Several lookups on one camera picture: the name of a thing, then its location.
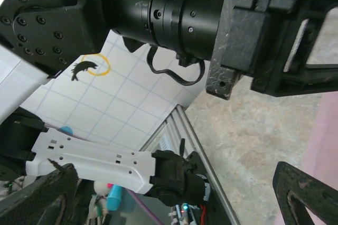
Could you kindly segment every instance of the pink object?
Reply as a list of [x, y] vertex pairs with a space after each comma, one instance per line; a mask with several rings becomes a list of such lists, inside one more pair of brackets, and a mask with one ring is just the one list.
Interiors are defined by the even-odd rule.
[[[338, 190], [338, 92], [323, 95], [301, 170]], [[316, 225], [324, 225], [311, 215]], [[284, 224], [281, 214], [275, 225]]]

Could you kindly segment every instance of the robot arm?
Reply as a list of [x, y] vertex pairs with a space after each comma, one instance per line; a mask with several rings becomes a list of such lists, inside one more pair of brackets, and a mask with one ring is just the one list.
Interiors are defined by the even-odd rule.
[[336, 6], [338, 0], [4, 0], [0, 44], [56, 78], [80, 55], [99, 53], [113, 30], [131, 52], [150, 44], [151, 70], [183, 85], [194, 82], [152, 67], [157, 46], [174, 50], [183, 67], [198, 63], [201, 74], [210, 61], [206, 91], [223, 99], [242, 75], [253, 78], [252, 90], [271, 96], [329, 92], [338, 90], [338, 65], [307, 59]]
[[[82, 178], [120, 184], [167, 205], [199, 204], [206, 199], [206, 182], [186, 173], [182, 157], [84, 145], [14, 110], [80, 55], [99, 53], [109, 30], [123, 36], [130, 52], [149, 43], [151, 70], [183, 85], [191, 83], [152, 67], [157, 46], [174, 50], [183, 67], [200, 64], [201, 73], [203, 61], [210, 61], [206, 91], [223, 99], [230, 98], [243, 75], [252, 77], [252, 90], [271, 96], [337, 91], [338, 65], [307, 64], [328, 11], [337, 6], [338, 0], [5, 0], [0, 6], [0, 137], [7, 142], [1, 155], [20, 160], [33, 175], [52, 171], [50, 158], [73, 163]], [[35, 129], [35, 138], [20, 135], [9, 142], [17, 127]], [[19, 152], [13, 153], [12, 145]], [[12, 164], [13, 173], [22, 171]]]

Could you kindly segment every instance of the grid line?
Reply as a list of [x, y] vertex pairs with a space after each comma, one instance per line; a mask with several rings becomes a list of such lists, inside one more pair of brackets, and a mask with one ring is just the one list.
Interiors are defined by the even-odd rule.
[[[89, 133], [89, 135], [92, 133], [92, 131], [95, 129], [95, 127], [99, 124], [99, 122], [100, 122], [100, 120], [102, 119], [102, 117], [107, 113], [107, 110], [108, 110], [108, 108], [111, 106], [111, 104], [115, 101], [115, 98], [116, 98], [116, 96], [119, 94], [119, 92], [121, 91], [121, 89], [122, 89], [122, 87], [123, 87], [123, 85], [125, 84], [125, 82], [127, 81], [127, 80], [129, 80], [128, 79], [128, 77], [129, 77], [129, 75], [133, 72], [133, 70], [135, 69], [135, 67], [137, 66], [137, 64], [138, 64], [138, 62], [140, 61], [140, 59], [141, 59], [141, 57], [142, 57], [142, 55], [137, 59], [137, 61], [135, 62], [135, 64], [134, 64], [134, 66], [133, 66], [133, 68], [131, 69], [131, 71], [129, 72], [129, 74], [128, 74], [128, 76], [127, 77], [125, 77], [125, 80], [123, 81], [123, 83], [122, 83], [122, 85], [120, 86], [120, 88], [117, 90], [117, 92], [116, 92], [116, 95], [114, 96], [114, 98], [112, 99], [112, 101], [109, 103], [109, 105], [108, 105], [108, 107], [106, 108], [106, 110], [105, 110], [105, 112], [102, 114], [102, 116], [98, 119], [98, 121], [97, 121], [97, 123], [94, 125], [94, 128], [91, 130], [91, 132]], [[114, 137], [111, 139], [111, 141], [113, 141], [114, 139], [115, 139], [115, 137], [116, 136], [118, 136], [118, 134], [120, 133], [120, 131], [125, 127], [125, 125], [127, 124], [127, 122], [130, 120], [130, 118], [128, 118], [128, 120], [126, 121], [126, 122], [124, 122], [125, 124], [123, 125], [123, 127], [114, 135]]]
[[[114, 45], [111, 46], [111, 48], [110, 48], [108, 54], [112, 51], [113, 48], [114, 48]], [[105, 62], [102, 62], [102, 64], [101, 64], [101, 66], [99, 67], [98, 71], [101, 70], [101, 68], [104, 66], [104, 64], [105, 64]], [[74, 110], [73, 110], [72, 113], [69, 115], [68, 119], [65, 121], [66, 123], [67, 123], [68, 120], [71, 118], [71, 116], [73, 115], [73, 113], [75, 112], [75, 110], [78, 108], [78, 106], [79, 106], [79, 104], [80, 104], [80, 101], [85, 97], [85, 94], [87, 93], [89, 87], [91, 87], [91, 84], [93, 83], [94, 80], [95, 80], [95, 78], [93, 78], [93, 79], [90, 81], [90, 83], [88, 84], [88, 86], [87, 86], [85, 92], [83, 93], [82, 97], [79, 99], [78, 104], [75, 106]]]
[[[145, 53], [148, 53], [147, 52], [147, 50], [145, 50], [144, 52], [143, 52], [143, 54], [141, 55], [141, 57], [145, 54]], [[136, 64], [135, 64], [135, 66], [133, 67], [133, 69], [130, 71], [130, 73], [129, 73], [129, 75], [133, 72], [133, 70], [134, 70], [134, 68], [137, 66], [137, 64], [138, 64], [138, 62], [141, 60], [141, 57], [137, 60], [137, 62], [136, 62]], [[144, 102], [144, 100], [147, 98], [147, 96], [149, 95], [149, 93], [153, 90], [153, 88], [156, 86], [156, 84], [159, 82], [159, 80], [161, 79], [162, 77], [160, 77], [155, 83], [154, 83], [154, 85], [152, 86], [152, 88], [148, 91], [148, 94], [144, 97], [144, 99], [141, 101], [141, 103], [140, 103], [140, 105]], [[132, 115], [126, 120], [126, 123], [125, 123], [125, 125], [127, 125], [128, 124], [128, 122], [130, 121], [130, 119], [133, 117], [133, 115], [136, 113], [136, 111], [137, 111], [137, 109], [132, 113]], [[120, 133], [120, 131], [123, 129], [123, 127], [118, 131], [118, 133], [114, 136], [114, 138], [116, 137], [116, 136], [118, 136], [118, 134]]]
[[[52, 121], [55, 121], [55, 122], [58, 122], [58, 123], [61, 123], [62, 124], [62, 126], [67, 126], [67, 125], [65, 125], [64, 124], [64, 122], [61, 122], [61, 121], [59, 121], [59, 120], [55, 120], [55, 119], [53, 119], [53, 118], [51, 118], [51, 117], [49, 117], [49, 116], [45, 116], [45, 115], [43, 115], [43, 114], [41, 114], [41, 113], [38, 113], [38, 114], [36, 114], [38, 117], [44, 117], [44, 118], [47, 118], [47, 119], [50, 119], [50, 120], [52, 120]], [[81, 130], [81, 129], [78, 129], [78, 128], [76, 128], [76, 127], [73, 127], [73, 126], [69, 126], [72, 130], [78, 130], [78, 131], [81, 131], [81, 132], [84, 132], [84, 133], [88, 133], [87, 131], [84, 131], [84, 130]], [[110, 141], [110, 140], [108, 140], [107, 138], [103, 138], [103, 137], [100, 137], [100, 136], [98, 136], [98, 135], [96, 135], [96, 134], [91, 134], [91, 135], [94, 135], [95, 137], [98, 137], [98, 138], [101, 138], [101, 139], [104, 139], [104, 140], [106, 140], [106, 141]], [[130, 147], [128, 147], [128, 146], [125, 146], [125, 145], [123, 145], [123, 144], [120, 144], [120, 143], [116, 143], [116, 142], [114, 142], [116, 145], [119, 145], [119, 146], [121, 146], [121, 147], [126, 147], [126, 148], [130, 148]]]
[[[195, 71], [191, 74], [190, 78], [191, 78], [192, 76], [194, 76], [194, 74], [195, 74], [196, 72], [198, 72], [198, 71], [199, 71], [199, 69], [195, 70]], [[124, 76], [123, 74], [120, 74], [120, 73], [114, 71], [113, 69], [111, 69], [111, 72], [113, 72], [113, 73], [115, 73], [115, 74], [117, 74], [117, 75], [119, 75], [119, 76], [121, 76], [121, 77], [123, 77], [123, 78], [126, 78], [128, 81], [130, 81], [130, 82], [132, 82], [132, 83], [134, 83], [134, 84], [136, 84], [136, 85], [138, 85], [138, 86], [140, 86], [140, 87], [142, 87], [142, 88], [144, 88], [144, 89], [147, 89], [147, 88], [143, 87], [142, 85], [136, 83], [136, 82], [133, 81], [132, 79], [129, 79], [128, 76]], [[160, 77], [159, 79], [161, 79], [162, 77], [167, 77], [167, 78], [169, 78], [166, 74], [161, 74], [161, 77]], [[159, 79], [155, 82], [155, 84], [152, 86], [152, 88], [151, 88], [150, 90], [148, 90], [148, 91], [150, 91], [151, 93], [153, 93], [153, 94], [155, 94], [155, 95], [157, 95], [157, 96], [163, 98], [163, 99], [166, 100], [167, 102], [172, 102], [172, 101], [168, 100], [167, 98], [162, 97], [162, 96], [160, 96], [159, 94], [156, 94], [156, 93], [154, 93], [154, 92], [152, 91], [153, 88], [154, 88], [154, 87], [156, 86], [156, 84], [158, 83]], [[106, 91], [104, 91], [104, 90], [101, 90], [101, 89], [98, 89], [98, 88], [96, 88], [95, 86], [91, 86], [91, 87], [92, 87], [92, 88], [95, 88], [95, 89], [97, 89], [97, 90], [100, 90], [100, 91], [102, 91], [103, 93], [106, 93], [106, 94], [112, 96], [112, 95], [109, 94], [108, 92], [106, 92]], [[193, 92], [191, 92], [191, 91], [189, 91], [189, 90], [187, 90], [187, 89], [185, 89], [185, 90], [186, 90], [187, 92], [189, 92], [190, 94], [196, 96], [196, 94], [194, 94]]]

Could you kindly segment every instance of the black metal bracket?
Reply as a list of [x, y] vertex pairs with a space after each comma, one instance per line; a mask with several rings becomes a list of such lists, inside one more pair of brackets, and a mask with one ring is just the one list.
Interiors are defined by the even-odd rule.
[[314, 225], [308, 208], [325, 224], [338, 224], [338, 191], [285, 162], [279, 162], [273, 186], [286, 225]]
[[0, 125], [0, 180], [14, 180], [26, 174], [26, 161], [34, 160], [32, 148], [44, 122], [31, 112], [19, 107]]
[[172, 151], [160, 150], [152, 156], [156, 158], [155, 175], [149, 182], [154, 186], [144, 196], [157, 198], [168, 207], [203, 203], [204, 179], [185, 171], [184, 158]]
[[253, 77], [252, 90], [276, 97], [338, 90], [338, 65], [306, 64], [327, 13], [337, 6], [338, 0], [224, 0], [206, 91], [229, 99], [242, 74]]
[[[222, 205], [220, 197], [215, 191], [215, 187], [209, 178], [206, 168], [197, 152], [192, 152], [186, 159], [184, 170], [191, 174], [200, 174], [207, 178], [210, 183], [210, 196], [209, 200], [203, 202], [206, 207], [207, 213], [204, 217], [205, 225], [231, 225], [232, 222], [227, 214], [227, 210]], [[200, 224], [202, 211], [195, 209], [192, 210], [194, 217], [197, 219], [197, 224]]]

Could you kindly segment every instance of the yellow circle drawing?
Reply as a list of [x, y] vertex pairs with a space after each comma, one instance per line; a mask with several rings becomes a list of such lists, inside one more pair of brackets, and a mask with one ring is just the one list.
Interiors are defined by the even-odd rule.
[[92, 72], [92, 71], [90, 71], [90, 70], [87, 70], [87, 72], [88, 72], [89, 74], [93, 75], [93, 76], [105, 76], [105, 75], [107, 75], [107, 74], [110, 72], [110, 70], [111, 70], [111, 66], [110, 66], [110, 64], [109, 64], [108, 59], [107, 59], [104, 55], [102, 55], [101, 53], [84, 55], [84, 56], [82, 56], [81, 62], [84, 61], [84, 59], [85, 59], [86, 56], [91, 56], [91, 55], [93, 55], [93, 56], [98, 56], [98, 57], [103, 58], [103, 60], [104, 60], [104, 61], [107, 63], [107, 65], [108, 65], [108, 69], [107, 69], [107, 71], [105, 71], [105, 72], [103, 72], [103, 73], [94, 73], [94, 72]]

